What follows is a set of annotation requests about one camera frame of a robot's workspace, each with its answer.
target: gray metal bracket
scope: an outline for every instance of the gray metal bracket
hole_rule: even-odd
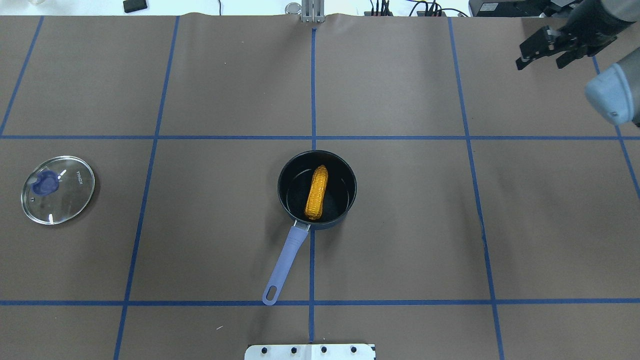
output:
[[[324,22],[324,0],[302,0],[302,22]]]

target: white label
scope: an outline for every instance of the white label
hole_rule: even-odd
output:
[[[480,6],[480,11],[482,12],[492,12],[498,7],[498,3],[486,3]]]

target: gray tabletop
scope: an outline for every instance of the gray tabletop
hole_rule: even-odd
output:
[[[375,343],[378,359],[640,357],[640,130],[596,60],[518,72],[542,19],[0,17],[0,358],[242,359]],[[276,306],[280,169],[358,179]],[[38,164],[87,161],[89,206],[30,221]]]

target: handle hole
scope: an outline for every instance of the handle hole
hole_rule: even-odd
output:
[[[278,288],[276,288],[275,286],[271,285],[271,287],[269,288],[269,292],[267,292],[267,300],[271,301],[273,300],[273,298],[276,296],[276,290]]]

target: white mounting plate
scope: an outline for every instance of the white mounting plate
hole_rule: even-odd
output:
[[[252,345],[244,360],[376,360],[373,344]]]

